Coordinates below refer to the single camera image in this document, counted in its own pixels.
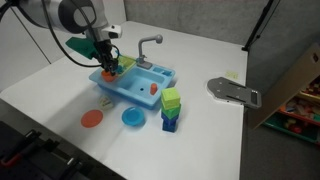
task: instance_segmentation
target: metal bracket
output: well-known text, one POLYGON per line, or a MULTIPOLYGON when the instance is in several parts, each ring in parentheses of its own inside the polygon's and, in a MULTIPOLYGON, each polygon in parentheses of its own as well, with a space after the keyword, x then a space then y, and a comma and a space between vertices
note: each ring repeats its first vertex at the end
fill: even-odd
POLYGON ((207 88, 219 100, 236 102, 252 109, 261 107, 260 92, 226 78, 219 77, 209 80, 207 88))

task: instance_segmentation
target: green block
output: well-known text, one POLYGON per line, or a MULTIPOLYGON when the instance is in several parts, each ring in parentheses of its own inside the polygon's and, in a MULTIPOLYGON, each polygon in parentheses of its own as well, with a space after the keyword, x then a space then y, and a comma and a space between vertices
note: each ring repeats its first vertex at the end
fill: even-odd
POLYGON ((161 91, 161 102, 166 110, 180 106, 180 95, 176 88, 167 88, 161 91))
POLYGON ((165 109, 163 105, 161 106, 161 112, 163 112, 163 114, 165 114, 169 119, 172 119, 176 117, 178 114, 180 114, 180 110, 181 110, 181 104, 179 105, 179 107, 168 109, 168 110, 165 109))

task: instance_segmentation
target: blue toy sink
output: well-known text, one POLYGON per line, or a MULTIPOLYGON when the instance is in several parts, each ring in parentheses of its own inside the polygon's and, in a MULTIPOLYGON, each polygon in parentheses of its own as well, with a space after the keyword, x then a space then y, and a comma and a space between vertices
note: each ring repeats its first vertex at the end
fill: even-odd
POLYGON ((153 109, 160 99, 161 90, 168 87, 175 71, 158 65, 153 65, 150 69, 143 69, 134 65, 123 76, 118 77, 112 82, 106 82, 101 77, 102 69, 96 70, 89 76, 89 79, 98 83, 101 89, 116 93, 125 99, 143 106, 147 109, 153 109), (150 94, 150 86, 156 83, 158 91, 150 94))

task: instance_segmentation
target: blue block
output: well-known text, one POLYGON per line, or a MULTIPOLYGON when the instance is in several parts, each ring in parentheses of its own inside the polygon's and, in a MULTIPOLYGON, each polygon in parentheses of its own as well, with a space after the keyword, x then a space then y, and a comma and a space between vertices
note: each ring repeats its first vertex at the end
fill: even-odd
POLYGON ((161 118, 163 119, 163 121, 168 124, 168 125, 172 125, 172 124, 176 124, 177 120, 179 119, 179 114, 175 117, 173 117, 172 119, 169 119, 163 112, 161 112, 161 118))
POLYGON ((169 124, 163 122, 163 124, 162 124, 162 130, 163 130, 163 131, 168 131, 168 132, 174 133, 174 132, 176 131, 176 124, 174 124, 174 125, 169 125, 169 124))

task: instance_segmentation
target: black clamp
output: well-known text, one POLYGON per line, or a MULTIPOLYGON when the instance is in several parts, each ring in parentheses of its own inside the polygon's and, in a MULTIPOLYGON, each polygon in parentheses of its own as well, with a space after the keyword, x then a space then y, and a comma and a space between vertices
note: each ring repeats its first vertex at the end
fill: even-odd
POLYGON ((111 44, 110 40, 104 40, 94 43, 95 48, 98 50, 98 54, 95 55, 95 58, 101 63, 101 67, 106 71, 110 72, 112 76, 116 74, 119 64, 119 49, 117 46, 111 44), (117 57, 113 58, 111 54, 112 48, 117 50, 117 57))
POLYGON ((15 144, 9 153, 4 155, 4 157, 0 160, 0 165, 4 167, 10 167, 14 165, 22 156, 27 155, 33 152, 38 148, 35 141, 41 135, 40 132, 36 132, 35 130, 29 131, 17 144, 15 144))

